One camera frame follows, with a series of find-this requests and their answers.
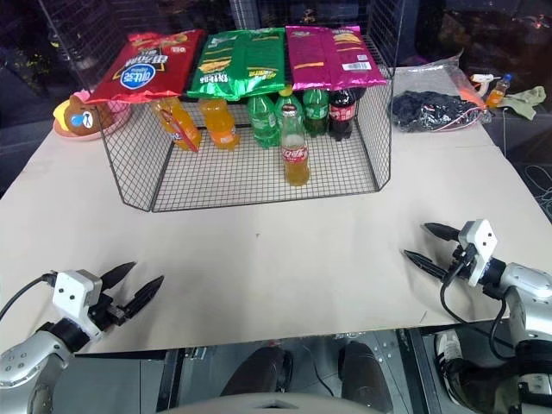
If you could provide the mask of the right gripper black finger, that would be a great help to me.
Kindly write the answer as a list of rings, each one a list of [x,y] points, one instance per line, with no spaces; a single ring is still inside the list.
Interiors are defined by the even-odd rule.
[[[435,237],[444,240],[446,242],[459,241],[458,237],[460,231],[451,226],[441,223],[424,223],[423,227],[428,230]]]
[[[431,259],[423,256],[422,254],[410,250],[404,250],[403,253],[416,267],[430,276],[439,279],[440,281],[446,281],[449,278],[448,271],[439,267]]]

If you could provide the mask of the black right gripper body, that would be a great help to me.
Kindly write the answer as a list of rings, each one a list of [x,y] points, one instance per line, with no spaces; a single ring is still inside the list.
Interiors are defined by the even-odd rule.
[[[448,281],[454,278],[468,279],[475,258],[475,246],[468,243],[466,247],[459,244],[454,252],[453,261],[448,269]]]

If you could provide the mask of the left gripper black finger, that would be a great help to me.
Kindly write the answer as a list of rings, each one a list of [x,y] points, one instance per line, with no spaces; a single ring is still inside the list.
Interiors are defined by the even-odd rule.
[[[157,291],[163,284],[164,276],[161,275],[156,279],[147,282],[125,305],[125,317],[133,318],[137,315],[156,295]]]
[[[135,261],[130,261],[123,263],[113,269],[109,270],[107,273],[101,276],[102,286],[101,292],[112,289],[117,286],[122,280],[126,278],[128,273],[136,265]]]

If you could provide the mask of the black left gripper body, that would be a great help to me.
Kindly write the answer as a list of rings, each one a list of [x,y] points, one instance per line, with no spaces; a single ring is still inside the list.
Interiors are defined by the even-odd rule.
[[[121,326],[130,319],[128,312],[113,304],[113,298],[101,293],[96,304],[89,308],[89,318],[101,332],[112,326]]]

